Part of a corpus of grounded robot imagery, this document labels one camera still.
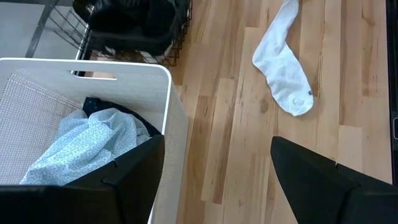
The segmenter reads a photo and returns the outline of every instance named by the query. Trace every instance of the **laundry basket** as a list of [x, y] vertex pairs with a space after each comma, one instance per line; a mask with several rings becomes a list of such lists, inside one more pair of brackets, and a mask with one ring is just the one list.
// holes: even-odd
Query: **laundry basket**
[[[71, 71], [112, 73], [86, 78]], [[148, 223], [175, 223], [188, 119], [170, 73], [160, 65], [125, 62], [0, 59], [0, 184], [18, 184], [51, 145], [60, 120], [87, 96], [140, 114], [165, 136], [162, 178]]]

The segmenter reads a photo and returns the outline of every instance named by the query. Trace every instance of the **wire basket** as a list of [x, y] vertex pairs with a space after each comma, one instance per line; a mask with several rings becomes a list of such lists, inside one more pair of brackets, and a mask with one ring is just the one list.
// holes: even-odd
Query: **wire basket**
[[[78, 50], [77, 60], [117, 60], [174, 67], [180, 57], [179, 52], [192, 19], [192, 0], [179, 0], [175, 3], [174, 21], [170, 30], [160, 37], [126, 36], [93, 31], [73, 8], [65, 12], [56, 5], [52, 6], [49, 16], [49, 21], [53, 23], [49, 29]], [[92, 11], [93, 6], [87, 6], [86, 9]], [[106, 46], [109, 42], [112, 42], [112, 48]], [[146, 53], [152, 45], [159, 44], [167, 44], [164, 53], [158, 56]]]

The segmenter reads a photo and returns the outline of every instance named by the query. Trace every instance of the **sock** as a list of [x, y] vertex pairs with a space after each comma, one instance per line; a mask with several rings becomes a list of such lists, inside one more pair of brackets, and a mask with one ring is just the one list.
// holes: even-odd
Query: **sock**
[[299, 0], [285, 0], [254, 52], [252, 62], [267, 78], [272, 97], [293, 116], [308, 112], [313, 96], [303, 68], [286, 44], [286, 36], [299, 13]]

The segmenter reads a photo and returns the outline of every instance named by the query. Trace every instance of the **wooden floor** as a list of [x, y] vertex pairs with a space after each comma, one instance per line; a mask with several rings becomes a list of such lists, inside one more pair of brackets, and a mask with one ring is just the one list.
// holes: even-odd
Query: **wooden floor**
[[300, 2], [288, 45], [315, 105], [298, 118], [251, 63], [282, 2], [193, 2], [171, 69], [190, 120], [178, 223], [296, 223], [269, 154], [276, 135], [391, 182], [385, 1]]

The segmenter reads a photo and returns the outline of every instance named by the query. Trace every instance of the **dark navy garment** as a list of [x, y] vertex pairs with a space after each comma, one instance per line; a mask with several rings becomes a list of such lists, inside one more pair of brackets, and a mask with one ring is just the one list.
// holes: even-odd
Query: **dark navy garment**
[[123, 106], [120, 106], [116, 103], [111, 103], [107, 101], [102, 101], [99, 98], [92, 98], [92, 97], [86, 97], [85, 103], [83, 105], [83, 111], [87, 114], [87, 117], [89, 117], [92, 113], [95, 113], [97, 111], [109, 109], [109, 108], [116, 108], [119, 111], [122, 111], [123, 113], [128, 113], [132, 114], [135, 116], [138, 120], [140, 120], [145, 127], [148, 130], [148, 133], [151, 137], [161, 134], [153, 125], [151, 125], [148, 121], [146, 121], [144, 118], [139, 116], [136, 112], [131, 111]]

